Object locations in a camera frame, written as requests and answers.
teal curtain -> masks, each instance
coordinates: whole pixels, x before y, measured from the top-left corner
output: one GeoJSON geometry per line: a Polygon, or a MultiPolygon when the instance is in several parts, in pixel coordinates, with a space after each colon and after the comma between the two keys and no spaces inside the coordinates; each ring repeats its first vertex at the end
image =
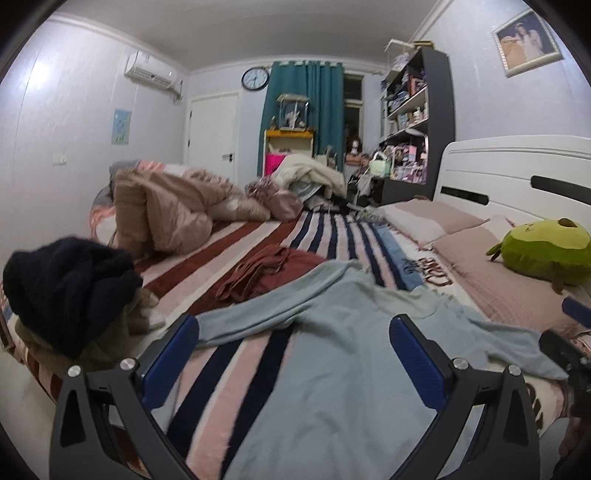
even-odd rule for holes
{"type": "Polygon", "coordinates": [[[345,70],[342,64],[329,65],[319,61],[303,64],[276,61],[271,70],[267,87],[267,98],[262,112],[261,136],[259,139],[259,176],[262,175],[264,134],[269,128],[271,118],[279,118],[277,97],[282,93],[306,95],[310,98],[309,126],[316,129],[314,136],[314,155],[323,154],[328,145],[334,147],[337,168],[343,170],[343,148],[345,143],[345,99],[343,79],[345,70]]]}

pink pillowcase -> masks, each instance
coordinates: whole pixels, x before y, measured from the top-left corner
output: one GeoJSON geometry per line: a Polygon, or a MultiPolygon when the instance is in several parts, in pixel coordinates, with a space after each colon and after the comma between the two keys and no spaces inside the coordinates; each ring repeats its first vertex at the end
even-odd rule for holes
{"type": "Polygon", "coordinates": [[[265,158],[265,177],[274,173],[286,156],[286,154],[268,153],[265,158]]]}
{"type": "Polygon", "coordinates": [[[444,202],[414,199],[383,205],[378,210],[403,235],[426,247],[445,235],[482,225],[486,220],[444,202]]]}
{"type": "Polygon", "coordinates": [[[562,312],[564,295],[588,299],[580,287],[568,287],[563,295],[550,282],[526,277],[509,270],[501,258],[491,262],[486,251],[501,241],[511,226],[494,224],[470,228],[433,242],[433,249],[452,269],[456,281],[466,290],[482,313],[495,323],[543,332],[553,328],[567,338],[586,331],[562,312]]]}

pink box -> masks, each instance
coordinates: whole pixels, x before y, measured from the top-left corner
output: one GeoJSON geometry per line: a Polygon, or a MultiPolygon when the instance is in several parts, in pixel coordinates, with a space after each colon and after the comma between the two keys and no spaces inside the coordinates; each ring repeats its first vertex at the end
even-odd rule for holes
{"type": "Polygon", "coordinates": [[[265,158],[265,177],[277,170],[286,156],[285,154],[268,153],[265,158]]]}

light blue sweater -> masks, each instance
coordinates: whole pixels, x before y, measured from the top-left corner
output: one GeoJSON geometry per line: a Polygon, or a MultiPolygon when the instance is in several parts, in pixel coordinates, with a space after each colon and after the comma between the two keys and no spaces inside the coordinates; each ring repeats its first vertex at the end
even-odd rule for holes
{"type": "MultiPolygon", "coordinates": [[[[425,287],[380,288],[354,261],[325,262],[271,293],[199,317],[201,346],[297,327],[290,359],[225,480],[390,478],[435,416],[390,345],[389,324],[400,313],[475,368],[494,357],[540,377],[566,377],[530,330],[489,323],[425,287]]],[[[473,409],[442,475],[459,466],[479,413],[473,409]]]]}

framed picture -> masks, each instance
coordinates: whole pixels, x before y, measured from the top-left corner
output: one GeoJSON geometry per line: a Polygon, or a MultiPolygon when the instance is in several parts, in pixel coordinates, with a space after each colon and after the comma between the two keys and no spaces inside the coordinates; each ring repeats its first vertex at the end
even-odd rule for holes
{"type": "Polygon", "coordinates": [[[552,32],[531,9],[509,20],[493,35],[508,77],[563,58],[552,32]]]}

